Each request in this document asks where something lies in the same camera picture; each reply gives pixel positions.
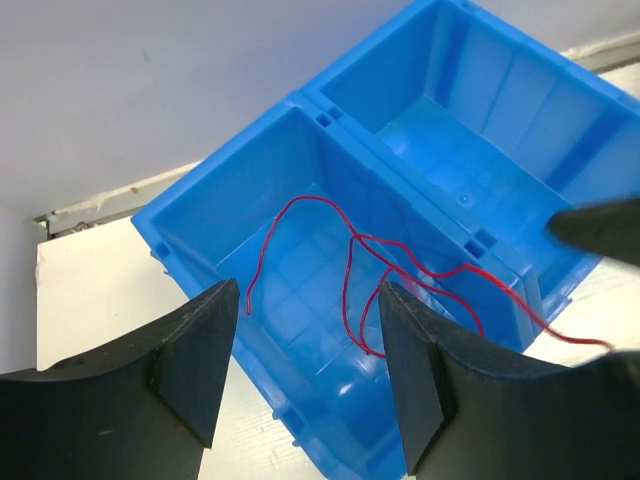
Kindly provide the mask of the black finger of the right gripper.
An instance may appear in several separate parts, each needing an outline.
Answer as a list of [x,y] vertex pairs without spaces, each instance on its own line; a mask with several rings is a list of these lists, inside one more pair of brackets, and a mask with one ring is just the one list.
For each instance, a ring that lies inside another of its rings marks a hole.
[[639,198],[555,213],[547,229],[576,249],[639,266]]

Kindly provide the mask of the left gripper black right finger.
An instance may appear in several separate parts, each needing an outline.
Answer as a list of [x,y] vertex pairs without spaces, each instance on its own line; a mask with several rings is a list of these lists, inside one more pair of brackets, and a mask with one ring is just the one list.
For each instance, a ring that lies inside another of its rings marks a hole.
[[396,283],[378,303],[411,476],[638,477],[637,352],[565,367],[482,338]]

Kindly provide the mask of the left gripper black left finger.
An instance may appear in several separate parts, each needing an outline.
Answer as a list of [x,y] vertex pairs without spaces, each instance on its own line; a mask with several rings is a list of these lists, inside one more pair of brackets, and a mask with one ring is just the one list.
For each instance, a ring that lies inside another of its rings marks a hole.
[[239,307],[232,280],[45,370],[1,378],[5,479],[194,479],[213,443]]

